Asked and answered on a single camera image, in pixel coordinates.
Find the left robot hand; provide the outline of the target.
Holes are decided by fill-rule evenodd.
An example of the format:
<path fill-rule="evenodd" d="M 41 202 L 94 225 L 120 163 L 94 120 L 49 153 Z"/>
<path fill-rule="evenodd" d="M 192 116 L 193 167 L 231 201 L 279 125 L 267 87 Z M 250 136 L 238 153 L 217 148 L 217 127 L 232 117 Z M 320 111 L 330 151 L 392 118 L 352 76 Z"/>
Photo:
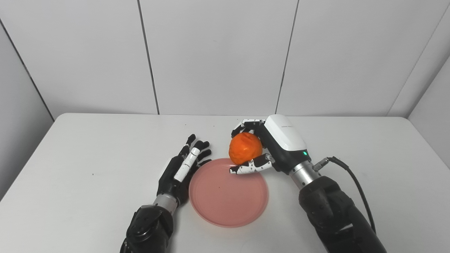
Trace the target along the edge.
<path fill-rule="evenodd" d="M 188 200 L 190 181 L 198 171 L 210 160 L 212 154 L 208 141 L 197 140 L 191 134 L 181 151 L 172 157 L 159 179 L 156 195 L 169 196 L 175 200 L 176 207 L 184 205 Z"/>

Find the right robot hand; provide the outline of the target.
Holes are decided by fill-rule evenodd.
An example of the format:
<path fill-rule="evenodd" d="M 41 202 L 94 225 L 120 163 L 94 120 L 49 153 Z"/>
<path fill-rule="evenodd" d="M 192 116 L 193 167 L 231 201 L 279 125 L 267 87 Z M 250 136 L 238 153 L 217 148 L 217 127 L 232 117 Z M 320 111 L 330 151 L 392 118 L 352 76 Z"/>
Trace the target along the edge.
<path fill-rule="evenodd" d="M 251 174 L 275 168 L 288 175 L 302 162 L 311 162 L 306 143 L 286 116 L 272 114 L 265 120 L 244 119 L 233 129 L 231 136 L 250 131 L 253 131 L 268 153 L 231 167 L 231 174 Z"/>

